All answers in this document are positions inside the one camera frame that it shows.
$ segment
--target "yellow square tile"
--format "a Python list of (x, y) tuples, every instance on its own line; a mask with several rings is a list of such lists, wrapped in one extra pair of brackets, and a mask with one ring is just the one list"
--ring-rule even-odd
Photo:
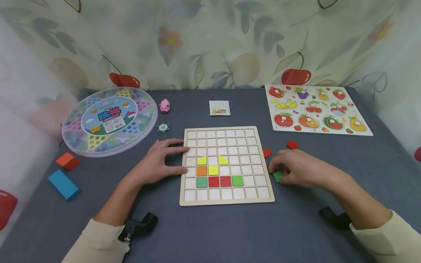
[(208, 168), (209, 175), (219, 175), (219, 169), (217, 165), (210, 165)]

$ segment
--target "black clamp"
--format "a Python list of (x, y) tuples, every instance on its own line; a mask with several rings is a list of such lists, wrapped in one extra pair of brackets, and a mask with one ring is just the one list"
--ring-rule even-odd
[(118, 239), (124, 243), (130, 243), (131, 239), (139, 236), (147, 236), (152, 233), (158, 223), (158, 217), (152, 213), (147, 213), (142, 221), (133, 219), (126, 221), (123, 232)]
[(329, 224), (338, 230), (349, 230), (349, 224), (351, 219), (346, 213), (336, 215), (332, 209), (327, 206), (319, 211), (319, 215), (322, 216)]

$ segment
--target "pink pig toy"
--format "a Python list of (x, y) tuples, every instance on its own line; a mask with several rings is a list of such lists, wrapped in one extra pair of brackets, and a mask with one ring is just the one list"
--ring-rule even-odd
[(170, 102), (167, 99), (163, 99), (159, 104), (159, 109), (163, 114), (167, 114), (170, 111)]

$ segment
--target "orange wooden block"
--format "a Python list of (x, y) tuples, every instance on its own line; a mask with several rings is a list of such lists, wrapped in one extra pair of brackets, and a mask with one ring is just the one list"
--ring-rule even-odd
[(80, 161), (68, 152), (58, 158), (56, 162), (68, 171), (75, 169), (80, 164)]
[(198, 166), (196, 171), (196, 176), (207, 176), (208, 169), (206, 166)]

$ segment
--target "flower pattern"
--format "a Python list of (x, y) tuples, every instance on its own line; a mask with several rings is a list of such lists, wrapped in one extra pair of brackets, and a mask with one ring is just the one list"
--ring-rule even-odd
[(178, 30), (168, 31), (167, 28), (161, 27), (161, 36), (158, 38), (159, 45), (167, 45), (168, 51), (174, 53), (174, 47), (180, 48), (183, 46), (183, 42), (180, 39), (180, 32)]

